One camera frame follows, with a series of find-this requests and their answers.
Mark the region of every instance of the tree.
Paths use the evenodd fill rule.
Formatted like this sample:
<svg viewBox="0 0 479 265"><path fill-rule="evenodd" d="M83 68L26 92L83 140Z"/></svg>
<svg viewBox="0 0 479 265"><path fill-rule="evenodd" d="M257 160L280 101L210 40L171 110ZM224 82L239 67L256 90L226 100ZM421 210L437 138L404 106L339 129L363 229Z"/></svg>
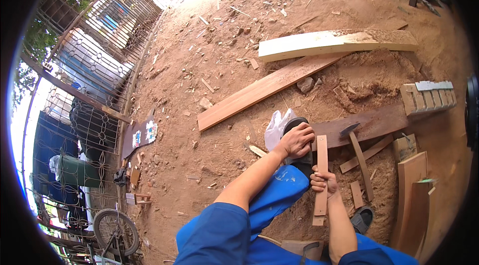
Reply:
<svg viewBox="0 0 479 265"><path fill-rule="evenodd" d="M78 13L87 8L92 1L43 0L23 38L23 51L40 64L45 62L51 49L57 44L58 36L65 32ZM13 108L20 104L27 92L33 90L36 79L37 75L30 67L22 66L21 63L17 65L14 78Z"/></svg>

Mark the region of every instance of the dirt ground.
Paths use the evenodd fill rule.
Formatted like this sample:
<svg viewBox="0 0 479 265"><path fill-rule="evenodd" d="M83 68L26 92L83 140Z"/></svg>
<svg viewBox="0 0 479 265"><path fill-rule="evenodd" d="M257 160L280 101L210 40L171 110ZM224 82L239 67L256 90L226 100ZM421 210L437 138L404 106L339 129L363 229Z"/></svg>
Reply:
<svg viewBox="0 0 479 265"><path fill-rule="evenodd" d="M230 5L253 19L232 11ZM280 13L278 5L284 6L287 17ZM142 246L146 263L159 264L158 260L177 255L177 231L200 214L224 186L242 173L234 161L240 159L250 166L258 159L245 144L266 151L264 131L276 110L284 113L287 107L292 107L297 116L306 117L310 122L322 122L400 102L399 87L403 83L451 80L457 89L458 106L432 116L427 124L405 129L407 133L416 133L420 152L428 150L432 168L430 176L438 179L436 188L444 194L441 199L450 206L448 210L439 211L441 216L434 223L437 229L430 234L432 239L427 243L428 247L425 245L425 251L430 254L447 232L461 202L458 197L463 196L469 178L469 163L463 158L467 152L462 118L465 77L471 69L469 52L464 32L454 23L451 12L438 10L442 17L435 16L422 4L418 4L418 8L410 7L408 0L185 0L170 10L143 66L132 107L132 117L142 121L155 106L154 119L163 133L161 139L141 147L140 151L146 154L146 164L141 168L139 188L134 190L150 193L153 203L147 207L128 207L128 214L135 221L140 237L148 238L153 244L153 249ZM264 64L259 61L252 43L277 38L312 15L318 17L293 33L366 28L394 18L406 21L408 27L405 30L410 31L419 43L416 55L422 64L421 72L403 53L388 50L353 53L314 74L313 79L320 78L322 84L308 94L301 93L293 85L200 132L196 117L203 111L198 105L201 97L205 96L213 104L218 103L296 60ZM205 25L198 16L210 24ZM251 27L248 35L243 33L233 38L239 28L248 27ZM242 57L255 58L260 67L253 70L251 65L236 61ZM157 69L163 71L149 79ZM201 78L212 88L219 89L211 93ZM341 86L353 102L349 108L345 109L336 99L332 89L337 86ZM299 107L295 107L297 100L301 101ZM438 137L450 139L450 142L441 142ZM375 142L377 140L362 142L361 146L365 150ZM155 154L159 155L158 164L154 162ZM337 176L347 210L353 206L349 184L360 180L361 172L356 168L341 174L339 165L352 157L354 151L350 146L329 150L329 160L334 162L333 173ZM366 163L370 174L376 170L372 181L375 198L368 204L374 208L375 218L367 236L387 244L398 204L398 177L392 146ZM187 179L187 175L199 176L199 183ZM217 185L208 189L214 182ZM276 217L262 234L277 240L327 240L327 221L323 227L311 226L313 204L314 194L308 191L294 206ZM188 217L179 216L178 211Z"/></svg>

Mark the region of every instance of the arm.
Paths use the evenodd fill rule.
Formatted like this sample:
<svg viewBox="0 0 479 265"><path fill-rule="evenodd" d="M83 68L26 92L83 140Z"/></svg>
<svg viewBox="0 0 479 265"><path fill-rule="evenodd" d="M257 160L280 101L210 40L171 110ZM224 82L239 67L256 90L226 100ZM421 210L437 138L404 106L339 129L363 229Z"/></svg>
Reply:
<svg viewBox="0 0 479 265"><path fill-rule="evenodd" d="M299 158L310 149L314 141L314 131L306 123L286 133L279 144L265 157L256 161L238 178L233 180L217 197L216 202L230 203L248 212L249 202L260 192L286 157Z"/></svg>
<svg viewBox="0 0 479 265"><path fill-rule="evenodd" d="M342 256L358 249L356 233L349 220L339 192L336 176L333 173L317 173L311 175L311 188L314 191L324 191L328 183L328 219L330 229L329 254L331 262L338 264Z"/></svg>

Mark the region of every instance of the hammer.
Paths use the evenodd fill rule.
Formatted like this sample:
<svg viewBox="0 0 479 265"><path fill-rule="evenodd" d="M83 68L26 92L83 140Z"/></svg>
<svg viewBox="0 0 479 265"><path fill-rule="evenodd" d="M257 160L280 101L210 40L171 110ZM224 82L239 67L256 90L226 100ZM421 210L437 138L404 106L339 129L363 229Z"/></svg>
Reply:
<svg viewBox="0 0 479 265"><path fill-rule="evenodd" d="M348 127L344 128L339 133L341 137L349 135L351 144L353 145L356 156L358 158L359 166L361 167L362 180L364 181L364 185L366 187L366 198L368 201L372 201L374 199L373 186L371 184L371 179L369 178L369 172L367 171L366 160L364 159L364 155L362 154L361 147L359 146L359 142L354 133L354 130L360 124L361 123L355 123L355 124L349 125Z"/></svg>

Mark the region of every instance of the blue sleeve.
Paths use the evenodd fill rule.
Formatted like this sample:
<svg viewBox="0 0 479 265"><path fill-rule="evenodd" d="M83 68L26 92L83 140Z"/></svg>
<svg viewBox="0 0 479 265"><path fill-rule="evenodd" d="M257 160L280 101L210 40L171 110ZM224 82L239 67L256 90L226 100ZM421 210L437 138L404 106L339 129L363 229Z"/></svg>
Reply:
<svg viewBox="0 0 479 265"><path fill-rule="evenodd" d="M338 265L394 265L380 248L359 250L345 254Z"/></svg>
<svg viewBox="0 0 479 265"><path fill-rule="evenodd" d="M250 234L249 216L243 208L211 204L201 212L175 264L243 264Z"/></svg>

